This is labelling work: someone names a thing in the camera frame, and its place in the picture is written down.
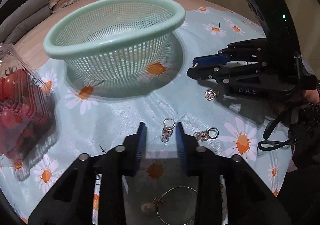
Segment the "operator hand on handle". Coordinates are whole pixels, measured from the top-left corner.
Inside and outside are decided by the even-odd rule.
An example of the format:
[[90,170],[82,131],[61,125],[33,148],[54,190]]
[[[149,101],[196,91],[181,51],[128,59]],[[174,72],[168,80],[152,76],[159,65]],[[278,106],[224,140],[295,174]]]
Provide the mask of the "operator hand on handle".
[[303,92],[303,96],[310,103],[313,103],[313,104],[319,103],[319,92],[316,89],[305,90]]

